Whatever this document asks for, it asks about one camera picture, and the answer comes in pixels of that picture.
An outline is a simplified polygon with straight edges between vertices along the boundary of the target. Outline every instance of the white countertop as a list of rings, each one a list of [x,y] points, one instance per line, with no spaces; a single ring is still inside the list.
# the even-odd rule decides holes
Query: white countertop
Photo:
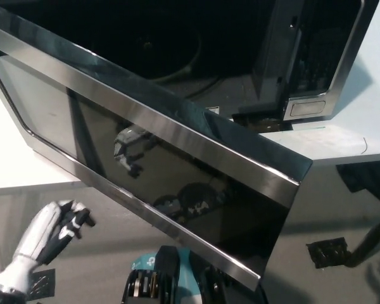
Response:
[[[332,120],[264,136],[315,165],[380,160],[380,3],[334,113]]]
[[[78,187],[82,182],[30,149],[0,100],[0,194],[23,187]]]
[[[337,107],[332,120],[264,136],[317,165],[380,160],[380,3]],[[81,181],[25,144],[0,101],[0,194],[79,186]]]

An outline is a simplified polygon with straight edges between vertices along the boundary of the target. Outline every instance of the blue component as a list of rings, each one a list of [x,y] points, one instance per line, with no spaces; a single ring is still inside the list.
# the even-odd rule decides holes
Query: blue component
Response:
[[[189,261],[190,250],[178,248],[180,257],[180,275],[176,289],[175,304],[202,304],[201,293],[193,276]],[[140,256],[132,263],[131,269],[153,270],[156,252]]]

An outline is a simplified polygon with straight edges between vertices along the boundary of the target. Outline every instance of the white robotic hand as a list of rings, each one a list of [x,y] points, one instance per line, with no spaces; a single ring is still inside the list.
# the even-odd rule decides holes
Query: white robotic hand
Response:
[[[32,272],[52,262],[74,236],[80,239],[83,224],[93,227],[96,223],[82,203],[53,201],[41,209],[24,232],[13,261],[0,273],[0,292],[25,298]]]

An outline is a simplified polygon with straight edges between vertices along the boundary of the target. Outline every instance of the microwave door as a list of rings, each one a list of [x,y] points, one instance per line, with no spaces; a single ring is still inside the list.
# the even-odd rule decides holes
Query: microwave door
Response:
[[[309,159],[2,7],[0,52],[30,147],[257,287]]]

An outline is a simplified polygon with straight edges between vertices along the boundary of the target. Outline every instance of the glass panel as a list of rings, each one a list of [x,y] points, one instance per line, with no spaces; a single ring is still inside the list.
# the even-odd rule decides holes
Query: glass panel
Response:
[[[14,58],[0,81],[33,133],[262,273],[287,208]]]

